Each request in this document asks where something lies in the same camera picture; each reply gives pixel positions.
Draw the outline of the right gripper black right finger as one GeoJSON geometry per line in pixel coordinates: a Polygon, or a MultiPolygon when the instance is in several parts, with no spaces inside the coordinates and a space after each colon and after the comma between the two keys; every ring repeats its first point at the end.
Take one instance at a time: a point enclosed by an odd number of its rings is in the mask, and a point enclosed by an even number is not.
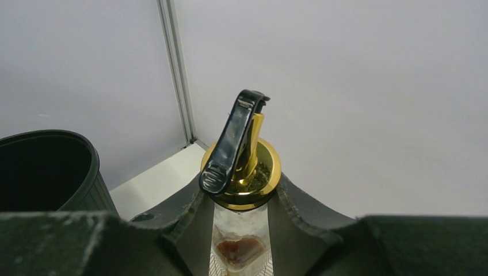
{"type": "Polygon", "coordinates": [[[275,275],[486,275],[487,218],[350,218],[281,176],[269,201],[275,275]]]}

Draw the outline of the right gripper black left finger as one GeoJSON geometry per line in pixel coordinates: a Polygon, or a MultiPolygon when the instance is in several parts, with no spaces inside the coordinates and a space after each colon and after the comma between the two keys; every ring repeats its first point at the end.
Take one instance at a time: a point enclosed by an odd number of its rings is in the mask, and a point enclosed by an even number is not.
{"type": "Polygon", "coordinates": [[[214,204],[194,178],[125,221],[107,211],[1,214],[2,275],[208,275],[214,204]]]}

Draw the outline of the glass bottle with brown sauce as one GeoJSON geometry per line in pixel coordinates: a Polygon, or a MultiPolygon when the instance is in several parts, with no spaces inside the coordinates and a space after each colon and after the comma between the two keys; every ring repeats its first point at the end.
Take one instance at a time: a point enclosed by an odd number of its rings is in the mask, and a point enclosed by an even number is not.
{"type": "Polygon", "coordinates": [[[210,275],[272,275],[268,202],[281,177],[276,150],[260,138],[268,97],[241,91],[204,154],[200,189],[215,204],[210,275]]]}

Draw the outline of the black ribbed trash bin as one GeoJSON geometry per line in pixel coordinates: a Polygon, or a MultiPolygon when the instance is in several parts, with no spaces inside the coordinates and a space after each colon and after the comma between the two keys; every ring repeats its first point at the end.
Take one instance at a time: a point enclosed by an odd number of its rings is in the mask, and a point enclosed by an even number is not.
{"type": "Polygon", "coordinates": [[[72,131],[31,131],[1,139],[1,212],[118,212],[94,145],[72,131]]]}

